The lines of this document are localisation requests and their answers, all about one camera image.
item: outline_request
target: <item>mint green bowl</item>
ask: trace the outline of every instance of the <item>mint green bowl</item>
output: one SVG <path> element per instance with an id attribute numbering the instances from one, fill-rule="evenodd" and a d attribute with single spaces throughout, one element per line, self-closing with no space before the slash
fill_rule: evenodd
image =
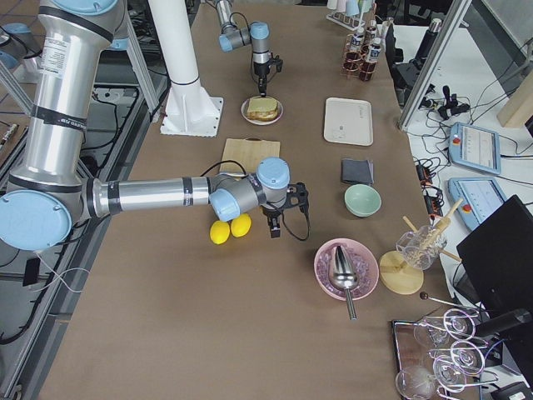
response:
<path id="1" fill-rule="evenodd" d="M 358 217 L 369 217 L 381 207 L 381 197 L 368 185 L 350 186 L 344 193 L 344 203 L 350 213 Z"/>

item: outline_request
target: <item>yellow lemon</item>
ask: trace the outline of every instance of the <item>yellow lemon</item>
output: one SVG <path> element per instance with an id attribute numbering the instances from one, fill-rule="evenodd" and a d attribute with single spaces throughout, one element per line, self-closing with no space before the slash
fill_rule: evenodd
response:
<path id="1" fill-rule="evenodd" d="M 248 214 L 241 214 L 232 221 L 232 235 L 235 238 L 240 238 L 250 231 L 252 226 L 252 219 Z"/>
<path id="2" fill-rule="evenodd" d="M 215 244 L 223 244 L 230 237 L 230 224 L 223 221 L 215 221 L 209 230 L 209 237 Z"/>

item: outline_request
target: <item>wooden cutting board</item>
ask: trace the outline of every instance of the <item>wooden cutting board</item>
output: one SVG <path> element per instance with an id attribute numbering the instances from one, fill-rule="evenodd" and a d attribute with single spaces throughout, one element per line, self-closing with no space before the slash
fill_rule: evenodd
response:
<path id="1" fill-rule="evenodd" d="M 247 173 L 254 173 L 257 165 L 267 157 L 279 157 L 280 143 L 261 139 L 226 139 L 222 161 L 234 160 L 242 164 Z M 242 173 L 232 162 L 220 166 L 221 173 Z"/>

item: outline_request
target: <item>metal scoop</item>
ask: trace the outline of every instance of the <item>metal scoop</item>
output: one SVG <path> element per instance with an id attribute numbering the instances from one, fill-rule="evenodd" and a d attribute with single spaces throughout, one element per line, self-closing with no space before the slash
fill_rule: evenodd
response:
<path id="1" fill-rule="evenodd" d="M 356 308 L 353 305 L 350 291 L 357 287 L 357 275 L 353 272 L 350 258 L 342 246 L 335 248 L 335 262 L 330 266 L 329 278 L 335 288 L 344 291 L 348 315 L 350 320 L 355 321 L 357 319 Z"/>

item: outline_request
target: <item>sandwich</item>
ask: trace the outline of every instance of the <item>sandwich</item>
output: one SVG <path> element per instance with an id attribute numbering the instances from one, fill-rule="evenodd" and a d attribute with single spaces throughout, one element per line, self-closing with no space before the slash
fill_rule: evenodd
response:
<path id="1" fill-rule="evenodd" d="M 277 100 L 273 97 L 251 97 L 248 101 L 246 116 L 254 121 L 273 121 L 277 118 Z"/>

